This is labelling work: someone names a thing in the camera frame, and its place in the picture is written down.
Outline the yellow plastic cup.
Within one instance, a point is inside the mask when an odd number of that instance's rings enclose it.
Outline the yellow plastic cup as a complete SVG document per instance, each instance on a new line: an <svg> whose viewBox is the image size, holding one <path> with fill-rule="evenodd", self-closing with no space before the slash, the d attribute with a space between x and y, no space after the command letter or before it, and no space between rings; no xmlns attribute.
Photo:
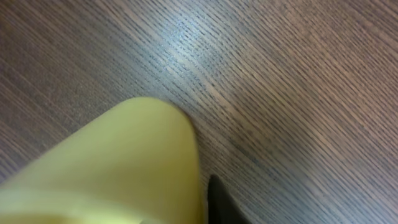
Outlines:
<svg viewBox="0 0 398 224"><path fill-rule="evenodd" d="M2 223L203 223L195 132L164 101L123 101L1 184Z"/></svg>

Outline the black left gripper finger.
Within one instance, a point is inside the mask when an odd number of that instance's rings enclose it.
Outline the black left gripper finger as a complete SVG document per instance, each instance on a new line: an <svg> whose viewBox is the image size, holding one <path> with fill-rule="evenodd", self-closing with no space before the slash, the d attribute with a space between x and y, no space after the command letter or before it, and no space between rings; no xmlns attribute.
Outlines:
<svg viewBox="0 0 398 224"><path fill-rule="evenodd" d="M207 188L209 224L250 224L217 175L211 175Z"/></svg>

